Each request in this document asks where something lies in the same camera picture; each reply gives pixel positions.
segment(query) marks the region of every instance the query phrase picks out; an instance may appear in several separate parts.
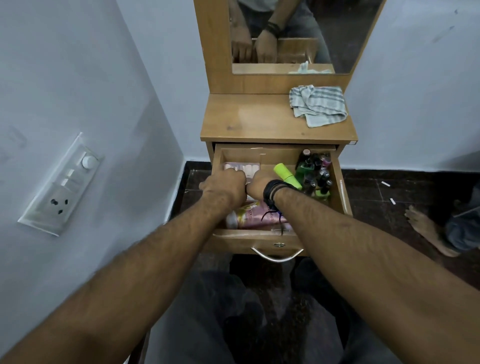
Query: black wristband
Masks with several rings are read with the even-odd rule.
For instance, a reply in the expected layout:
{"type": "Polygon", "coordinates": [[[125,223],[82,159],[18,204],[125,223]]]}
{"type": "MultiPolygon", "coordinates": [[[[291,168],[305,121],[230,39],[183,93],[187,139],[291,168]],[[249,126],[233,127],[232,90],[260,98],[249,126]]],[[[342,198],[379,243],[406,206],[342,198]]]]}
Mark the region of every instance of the black wristband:
{"type": "Polygon", "coordinates": [[[280,27],[277,24],[272,22],[267,23],[267,25],[265,26],[265,30],[268,31],[269,33],[272,33],[273,36],[277,39],[280,36],[280,33],[282,32],[280,27]]]}
{"type": "Polygon", "coordinates": [[[275,194],[278,190],[282,188],[291,188],[292,190],[297,190],[291,184],[286,183],[282,180],[272,180],[267,183],[267,186],[264,188],[264,202],[267,204],[268,208],[272,211],[278,211],[278,208],[275,206],[275,202],[273,200],[275,194]]]}

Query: bare foot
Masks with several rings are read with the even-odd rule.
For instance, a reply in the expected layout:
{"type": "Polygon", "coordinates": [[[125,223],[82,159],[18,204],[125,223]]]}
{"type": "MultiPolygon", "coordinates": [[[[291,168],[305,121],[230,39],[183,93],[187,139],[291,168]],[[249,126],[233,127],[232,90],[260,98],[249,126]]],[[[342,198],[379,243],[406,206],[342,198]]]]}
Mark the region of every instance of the bare foot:
{"type": "Polygon", "coordinates": [[[413,206],[410,206],[408,210],[405,210],[405,216],[408,218],[408,222],[413,229],[427,239],[427,241],[437,248],[440,253],[450,257],[460,255],[460,253],[449,249],[446,246],[447,242],[442,237],[443,229],[430,220],[427,215],[421,213],[413,206]]]}

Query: open drawer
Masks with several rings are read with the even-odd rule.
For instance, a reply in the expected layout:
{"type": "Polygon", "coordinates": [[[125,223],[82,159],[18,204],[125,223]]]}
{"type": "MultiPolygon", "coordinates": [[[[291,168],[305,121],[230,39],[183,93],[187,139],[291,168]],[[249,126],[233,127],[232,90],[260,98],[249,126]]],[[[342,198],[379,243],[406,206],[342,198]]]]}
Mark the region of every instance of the open drawer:
{"type": "MultiPolygon", "coordinates": [[[[298,156],[305,148],[310,149],[312,153],[330,154],[332,164],[329,171],[333,186],[330,189],[329,199],[324,203],[338,212],[351,215],[335,146],[216,144],[212,173],[222,169],[225,162],[259,163],[261,170],[273,170],[276,164],[284,163],[290,171],[294,172],[298,156]]],[[[205,244],[204,251],[254,254],[252,248],[265,255],[279,256],[291,256],[303,249],[298,237],[292,231],[284,232],[282,235],[278,231],[229,230],[222,222],[205,244]]]]}

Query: gray towel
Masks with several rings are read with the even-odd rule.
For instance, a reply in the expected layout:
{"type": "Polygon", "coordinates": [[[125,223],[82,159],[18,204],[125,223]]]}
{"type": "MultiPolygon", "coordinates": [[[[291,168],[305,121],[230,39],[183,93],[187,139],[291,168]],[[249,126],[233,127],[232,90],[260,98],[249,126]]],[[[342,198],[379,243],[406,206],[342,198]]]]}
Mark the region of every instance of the gray towel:
{"type": "Polygon", "coordinates": [[[335,124],[348,116],[340,87],[298,86],[289,96],[293,114],[296,118],[305,115],[309,128],[335,124]]]}

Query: mirror frame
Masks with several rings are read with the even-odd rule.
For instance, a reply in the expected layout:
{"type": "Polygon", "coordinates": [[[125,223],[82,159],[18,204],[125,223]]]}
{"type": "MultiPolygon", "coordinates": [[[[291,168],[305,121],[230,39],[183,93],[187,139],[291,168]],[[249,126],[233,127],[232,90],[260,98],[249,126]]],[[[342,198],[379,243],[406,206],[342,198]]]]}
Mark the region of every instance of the mirror frame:
{"type": "Polygon", "coordinates": [[[227,0],[193,0],[211,94],[288,94],[298,85],[340,86],[345,92],[386,0],[373,19],[360,53],[346,74],[234,74],[227,0]]]}

